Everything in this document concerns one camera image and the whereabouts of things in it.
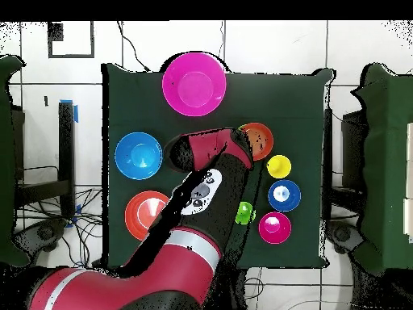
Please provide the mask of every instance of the green table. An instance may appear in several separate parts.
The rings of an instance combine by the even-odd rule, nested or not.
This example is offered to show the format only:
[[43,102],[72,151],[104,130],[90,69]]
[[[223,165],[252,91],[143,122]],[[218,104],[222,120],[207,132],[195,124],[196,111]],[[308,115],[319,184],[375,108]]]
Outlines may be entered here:
[[403,234],[407,124],[413,122],[413,76],[398,76],[380,64],[367,65],[354,92],[364,105],[369,134],[363,176],[367,186],[361,231],[366,242],[353,256],[371,274],[413,269],[413,244]]
[[29,258],[18,249],[11,240],[15,230],[15,145],[13,125],[10,111],[11,97],[9,94],[9,80],[13,73],[20,70],[22,61],[15,56],[0,56],[0,189],[2,202],[0,216],[0,262],[13,266],[25,266]]
[[[123,265],[139,242],[128,232],[124,210],[141,191],[159,191],[170,196],[186,176],[163,164],[151,178],[135,181],[123,176],[115,164],[115,149],[130,132],[146,132],[162,146],[173,137],[209,128],[239,127],[250,122],[267,125],[273,132],[274,147],[264,160],[255,163],[243,200],[257,201],[257,217],[251,224],[238,267],[322,267],[319,257],[319,215],[321,154],[323,143],[323,101],[325,85],[332,79],[330,69],[313,75],[227,74],[227,91],[219,107],[209,115],[190,118],[178,114],[165,101],[162,73],[129,73],[115,65],[107,68],[103,85],[109,101],[109,239],[108,265]],[[281,245],[269,245],[258,234],[258,222],[272,212],[267,200],[271,178],[265,163],[275,154],[292,162],[288,179],[296,182],[302,201],[287,213],[292,223],[290,238]],[[228,248],[240,248],[247,227],[234,224]]]

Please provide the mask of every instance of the plastic bowl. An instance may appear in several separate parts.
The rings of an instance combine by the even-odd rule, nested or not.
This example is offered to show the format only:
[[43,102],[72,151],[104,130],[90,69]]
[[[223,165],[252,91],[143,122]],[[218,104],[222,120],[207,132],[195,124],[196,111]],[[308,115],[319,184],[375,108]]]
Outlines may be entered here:
[[294,182],[282,179],[269,188],[268,201],[276,211],[289,212],[300,203],[301,191]]
[[142,241],[168,201],[168,196],[157,191],[143,191],[134,196],[125,209],[125,224],[130,234]]
[[162,148],[157,140],[147,133],[129,133],[116,146],[115,162],[126,177],[146,179],[161,167]]
[[284,214],[270,212],[258,224],[261,238],[269,244],[282,244],[291,234],[291,222]]
[[162,78],[168,104],[178,113],[202,116],[223,100],[227,80],[221,64],[201,52],[188,52],[171,62]]
[[252,147],[252,159],[259,161],[267,157],[273,149],[273,133],[264,124],[250,123],[240,127],[248,135]]

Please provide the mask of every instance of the magenta cup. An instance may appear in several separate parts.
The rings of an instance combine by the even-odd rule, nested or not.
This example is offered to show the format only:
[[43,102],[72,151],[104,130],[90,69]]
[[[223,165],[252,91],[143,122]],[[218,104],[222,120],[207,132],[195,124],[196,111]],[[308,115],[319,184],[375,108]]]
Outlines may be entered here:
[[270,212],[262,216],[258,232],[269,244],[282,244],[291,234],[291,222],[284,214]]
[[175,111],[187,116],[211,113],[223,100],[226,88],[221,64],[201,52],[180,55],[162,78],[166,101]]

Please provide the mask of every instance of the green cup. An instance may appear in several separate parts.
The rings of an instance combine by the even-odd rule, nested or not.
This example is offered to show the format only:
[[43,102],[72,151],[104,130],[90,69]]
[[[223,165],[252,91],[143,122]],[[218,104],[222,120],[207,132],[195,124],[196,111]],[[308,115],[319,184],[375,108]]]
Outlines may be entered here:
[[255,219],[255,211],[252,210],[252,205],[248,202],[240,202],[238,207],[238,212],[236,213],[236,223],[237,224],[248,224],[251,219],[251,222]]

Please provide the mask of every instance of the red robot arm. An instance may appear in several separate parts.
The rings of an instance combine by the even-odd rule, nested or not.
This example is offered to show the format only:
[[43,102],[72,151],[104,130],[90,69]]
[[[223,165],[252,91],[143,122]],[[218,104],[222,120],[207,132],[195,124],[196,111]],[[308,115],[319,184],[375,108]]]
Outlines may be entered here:
[[116,274],[63,268],[35,285],[27,310],[200,310],[227,245],[252,154],[232,128],[178,136],[165,148],[191,171]]

